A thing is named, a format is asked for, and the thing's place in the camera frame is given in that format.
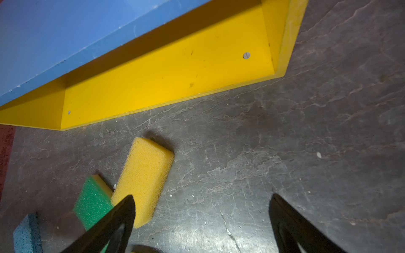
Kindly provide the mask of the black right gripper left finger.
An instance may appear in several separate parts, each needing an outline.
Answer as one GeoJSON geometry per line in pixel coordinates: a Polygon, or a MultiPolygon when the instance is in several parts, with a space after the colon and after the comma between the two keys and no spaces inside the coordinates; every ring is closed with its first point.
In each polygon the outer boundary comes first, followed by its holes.
{"type": "Polygon", "coordinates": [[[68,246],[64,253],[124,253],[134,228],[136,205],[126,196],[91,229],[68,246]]]}

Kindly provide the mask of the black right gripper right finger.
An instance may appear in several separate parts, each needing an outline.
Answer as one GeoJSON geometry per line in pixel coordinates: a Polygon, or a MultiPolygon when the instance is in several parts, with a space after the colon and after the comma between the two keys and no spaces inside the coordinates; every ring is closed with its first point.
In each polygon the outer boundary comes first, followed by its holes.
{"type": "Polygon", "coordinates": [[[344,252],[278,194],[272,195],[269,216],[280,253],[344,252]]]}

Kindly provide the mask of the plain yellow foam sponge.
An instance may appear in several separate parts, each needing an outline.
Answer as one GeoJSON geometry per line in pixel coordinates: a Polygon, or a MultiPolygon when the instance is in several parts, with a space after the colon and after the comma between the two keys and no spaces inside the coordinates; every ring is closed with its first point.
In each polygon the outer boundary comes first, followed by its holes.
{"type": "Polygon", "coordinates": [[[136,206],[134,228],[150,222],[173,165],[172,151],[152,140],[135,138],[111,203],[116,206],[127,195],[132,195],[136,206]]]}

